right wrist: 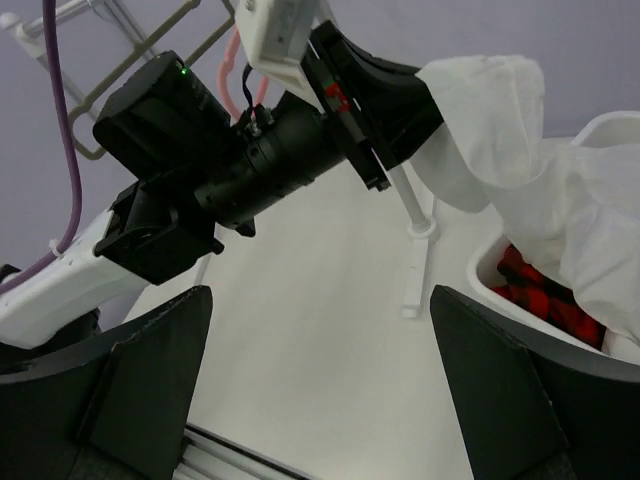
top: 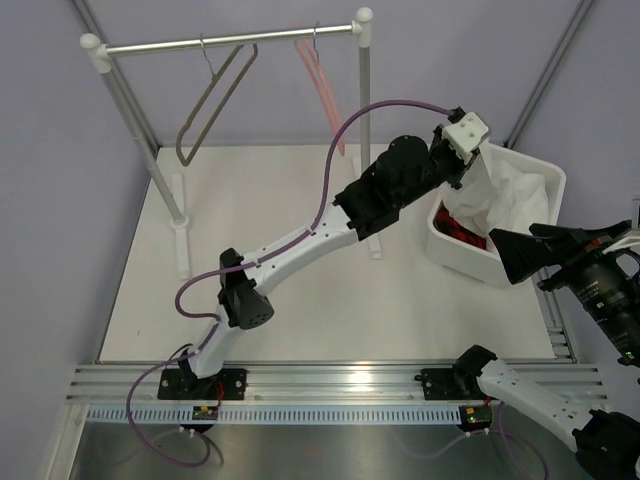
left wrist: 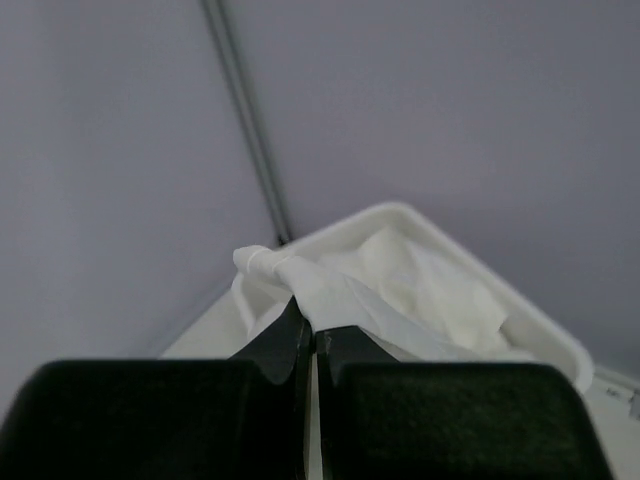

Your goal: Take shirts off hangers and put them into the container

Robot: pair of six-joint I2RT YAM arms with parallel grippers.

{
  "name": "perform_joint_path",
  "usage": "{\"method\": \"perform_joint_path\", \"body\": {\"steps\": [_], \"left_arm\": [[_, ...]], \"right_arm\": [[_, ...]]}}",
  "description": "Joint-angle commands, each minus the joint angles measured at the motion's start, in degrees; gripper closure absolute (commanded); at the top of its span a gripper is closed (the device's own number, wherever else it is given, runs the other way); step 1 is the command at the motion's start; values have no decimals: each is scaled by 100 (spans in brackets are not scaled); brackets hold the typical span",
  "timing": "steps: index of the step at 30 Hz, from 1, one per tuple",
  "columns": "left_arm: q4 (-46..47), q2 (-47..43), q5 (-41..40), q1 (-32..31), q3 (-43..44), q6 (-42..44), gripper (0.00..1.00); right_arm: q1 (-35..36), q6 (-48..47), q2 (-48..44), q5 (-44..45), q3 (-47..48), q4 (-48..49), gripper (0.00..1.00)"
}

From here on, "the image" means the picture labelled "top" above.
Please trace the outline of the grey clothes hanger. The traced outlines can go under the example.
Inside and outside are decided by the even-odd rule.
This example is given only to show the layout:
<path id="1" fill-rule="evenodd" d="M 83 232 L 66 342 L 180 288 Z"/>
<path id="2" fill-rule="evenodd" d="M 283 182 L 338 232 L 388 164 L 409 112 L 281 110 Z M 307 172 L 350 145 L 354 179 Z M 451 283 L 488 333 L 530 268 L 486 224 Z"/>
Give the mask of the grey clothes hanger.
<path id="1" fill-rule="evenodd" d="M 256 43 L 234 46 L 226 58 L 214 67 L 204 48 L 204 41 L 201 41 L 201 49 L 209 67 L 210 79 L 176 134 L 175 153 L 183 167 L 191 165 L 259 55 Z"/>

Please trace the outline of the red black plaid shirt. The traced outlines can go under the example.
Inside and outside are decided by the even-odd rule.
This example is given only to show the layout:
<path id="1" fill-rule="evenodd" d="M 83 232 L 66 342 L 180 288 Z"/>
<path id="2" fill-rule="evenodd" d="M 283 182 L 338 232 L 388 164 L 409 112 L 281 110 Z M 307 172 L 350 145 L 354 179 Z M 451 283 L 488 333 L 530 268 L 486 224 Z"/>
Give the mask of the red black plaid shirt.
<path id="1" fill-rule="evenodd" d="M 480 250 L 487 249 L 486 239 L 463 227 L 449 214 L 449 211 L 443 204 L 439 206 L 436 212 L 434 227 L 440 233 L 474 248 Z"/>

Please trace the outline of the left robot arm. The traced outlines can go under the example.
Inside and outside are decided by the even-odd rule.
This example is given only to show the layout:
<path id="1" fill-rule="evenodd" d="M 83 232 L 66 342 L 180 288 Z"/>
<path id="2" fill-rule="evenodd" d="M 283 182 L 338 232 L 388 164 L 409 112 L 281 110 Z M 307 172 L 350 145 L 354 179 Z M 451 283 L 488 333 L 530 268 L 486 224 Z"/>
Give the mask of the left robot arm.
<path id="1" fill-rule="evenodd" d="M 308 226 L 245 255 L 229 248 L 219 256 L 221 288 L 211 313 L 212 328 L 178 360 L 180 387 L 195 399 L 208 396 L 225 358 L 240 334 L 270 320 L 269 294 L 299 270 L 323 256 L 381 232 L 399 220 L 405 207 L 447 183 L 462 178 L 489 136 L 471 115 L 438 126 L 430 143 L 400 136 L 323 207 Z"/>

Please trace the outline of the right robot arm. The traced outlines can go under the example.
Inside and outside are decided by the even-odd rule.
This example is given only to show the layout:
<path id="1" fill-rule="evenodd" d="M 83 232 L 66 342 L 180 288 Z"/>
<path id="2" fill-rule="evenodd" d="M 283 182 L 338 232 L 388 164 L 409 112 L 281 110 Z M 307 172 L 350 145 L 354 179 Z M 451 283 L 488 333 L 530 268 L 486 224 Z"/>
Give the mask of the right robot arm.
<path id="1" fill-rule="evenodd" d="M 597 229 L 534 223 L 528 233 L 490 233 L 507 279 L 519 284 L 545 268 L 546 293 L 568 290 L 601 338 L 587 342 L 571 328 L 578 357 L 602 363 L 603 350 L 620 367 L 639 365 L 639 274 L 620 259 L 639 259 L 639 230 L 630 220 Z M 554 394 L 522 376 L 492 351 L 474 345 L 453 364 L 453 385 L 466 397 L 498 399 L 561 441 L 593 479 L 639 476 L 639 422 L 616 411 L 589 407 Z"/>

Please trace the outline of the white shirt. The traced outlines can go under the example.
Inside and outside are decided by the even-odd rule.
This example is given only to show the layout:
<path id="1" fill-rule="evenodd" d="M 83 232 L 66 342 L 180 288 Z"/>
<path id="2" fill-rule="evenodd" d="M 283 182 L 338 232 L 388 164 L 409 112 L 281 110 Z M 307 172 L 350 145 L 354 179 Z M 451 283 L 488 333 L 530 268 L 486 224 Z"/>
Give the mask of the white shirt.
<path id="1" fill-rule="evenodd" d="M 527 233 L 531 224 L 550 219 L 544 176 L 499 158 L 488 143 L 464 174 L 462 187 L 444 187 L 442 203 L 457 223 L 484 238 L 495 228 Z"/>

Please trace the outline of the red clothes hanger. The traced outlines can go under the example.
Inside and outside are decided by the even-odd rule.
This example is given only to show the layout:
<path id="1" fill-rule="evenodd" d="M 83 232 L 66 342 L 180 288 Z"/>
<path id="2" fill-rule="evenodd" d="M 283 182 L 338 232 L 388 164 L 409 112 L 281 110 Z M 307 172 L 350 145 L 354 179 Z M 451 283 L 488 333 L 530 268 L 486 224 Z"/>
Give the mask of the red clothes hanger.
<path id="1" fill-rule="evenodd" d="M 316 89 L 331 130 L 333 134 L 336 134 L 342 125 L 342 118 L 333 91 L 322 68 L 314 41 L 307 38 L 297 39 L 294 41 L 294 48 Z"/>

